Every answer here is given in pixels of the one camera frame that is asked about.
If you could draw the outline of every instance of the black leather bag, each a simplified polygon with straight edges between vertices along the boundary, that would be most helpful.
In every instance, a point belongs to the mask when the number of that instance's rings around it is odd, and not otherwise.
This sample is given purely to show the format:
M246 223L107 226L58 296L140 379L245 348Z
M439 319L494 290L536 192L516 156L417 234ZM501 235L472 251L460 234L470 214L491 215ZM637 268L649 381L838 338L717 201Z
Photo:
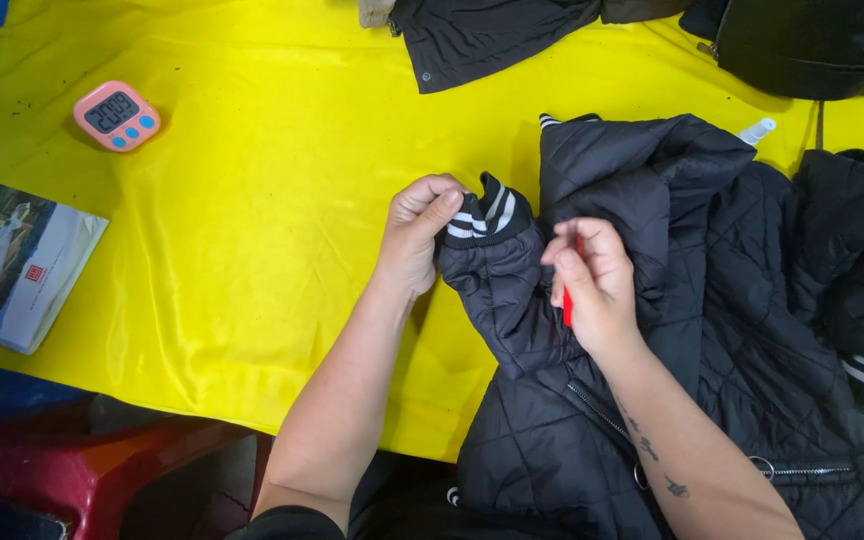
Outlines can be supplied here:
M699 0L679 20L700 48L762 92L864 95L864 0Z

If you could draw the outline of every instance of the red pen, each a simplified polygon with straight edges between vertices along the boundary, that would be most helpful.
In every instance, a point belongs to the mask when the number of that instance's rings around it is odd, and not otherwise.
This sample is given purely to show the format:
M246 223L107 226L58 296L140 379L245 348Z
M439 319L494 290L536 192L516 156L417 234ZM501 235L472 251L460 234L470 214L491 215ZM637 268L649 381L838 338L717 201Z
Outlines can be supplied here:
M575 235L575 253L579 254L579 260L582 261L582 264L585 264L586 262L582 260L582 236L579 236L578 234ZM562 292L561 319L567 327L572 328L572 297L569 295L568 287L565 287Z

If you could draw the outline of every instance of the booklet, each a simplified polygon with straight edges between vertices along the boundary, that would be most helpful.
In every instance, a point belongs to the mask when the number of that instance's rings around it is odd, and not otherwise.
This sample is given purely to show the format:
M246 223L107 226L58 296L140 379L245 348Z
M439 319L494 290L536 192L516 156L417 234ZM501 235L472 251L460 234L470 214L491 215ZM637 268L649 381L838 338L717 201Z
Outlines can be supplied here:
M108 225L0 184L0 345L39 347Z

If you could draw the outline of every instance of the table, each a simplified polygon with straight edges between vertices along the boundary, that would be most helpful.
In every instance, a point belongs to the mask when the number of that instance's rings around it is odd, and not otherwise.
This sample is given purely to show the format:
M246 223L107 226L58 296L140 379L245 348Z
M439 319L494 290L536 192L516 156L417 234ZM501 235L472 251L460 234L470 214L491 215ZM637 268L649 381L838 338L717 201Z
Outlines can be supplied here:
M0 367L274 434L338 335L388 200L488 170L538 201L539 114L692 113L778 128L789 174L816 104L771 97L696 51L676 17L591 24L498 74L419 95L400 38L335 0L12 0L0 29L0 183L111 225L41 348ZM122 80L162 114L103 151L72 105ZM864 148L864 98L829 103L825 146ZM381 446L455 460L495 360L438 283L406 328Z

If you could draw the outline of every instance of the jacket sleeve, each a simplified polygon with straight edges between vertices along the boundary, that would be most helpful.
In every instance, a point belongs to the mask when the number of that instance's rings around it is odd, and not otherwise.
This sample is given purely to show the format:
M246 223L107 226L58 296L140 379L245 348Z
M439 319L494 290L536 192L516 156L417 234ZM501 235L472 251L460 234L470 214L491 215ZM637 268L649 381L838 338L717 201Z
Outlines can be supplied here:
M482 173L485 194L465 195L446 226L438 264L475 330L510 379L583 354L562 312L549 303L546 249L522 193Z

